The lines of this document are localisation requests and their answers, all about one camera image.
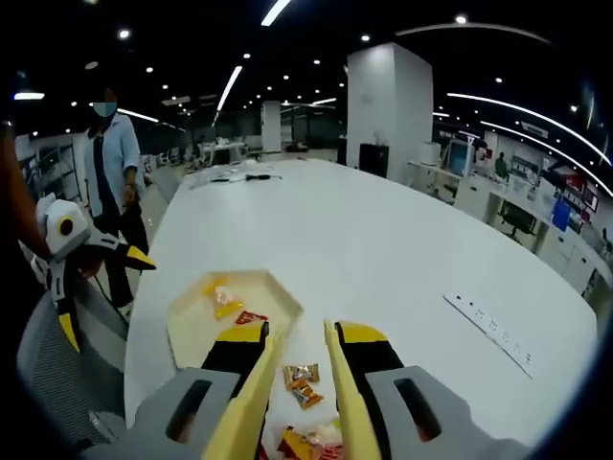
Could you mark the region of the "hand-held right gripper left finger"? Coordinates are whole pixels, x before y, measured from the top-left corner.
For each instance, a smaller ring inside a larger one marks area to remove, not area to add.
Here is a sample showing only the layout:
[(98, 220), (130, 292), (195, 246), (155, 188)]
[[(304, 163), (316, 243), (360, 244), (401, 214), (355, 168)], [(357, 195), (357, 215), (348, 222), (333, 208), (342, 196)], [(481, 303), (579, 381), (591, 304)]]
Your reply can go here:
[(269, 407), (269, 324), (221, 333), (199, 368), (148, 397), (118, 440), (85, 459), (259, 459)]

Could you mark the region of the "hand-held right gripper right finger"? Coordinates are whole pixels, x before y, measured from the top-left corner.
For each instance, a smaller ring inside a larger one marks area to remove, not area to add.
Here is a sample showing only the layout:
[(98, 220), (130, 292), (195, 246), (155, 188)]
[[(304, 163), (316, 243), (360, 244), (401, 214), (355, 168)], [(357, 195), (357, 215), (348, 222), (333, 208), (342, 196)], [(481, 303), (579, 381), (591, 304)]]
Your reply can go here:
[(333, 380), (349, 459), (525, 459), (529, 448), (478, 427), (468, 403), (379, 330), (333, 325)]

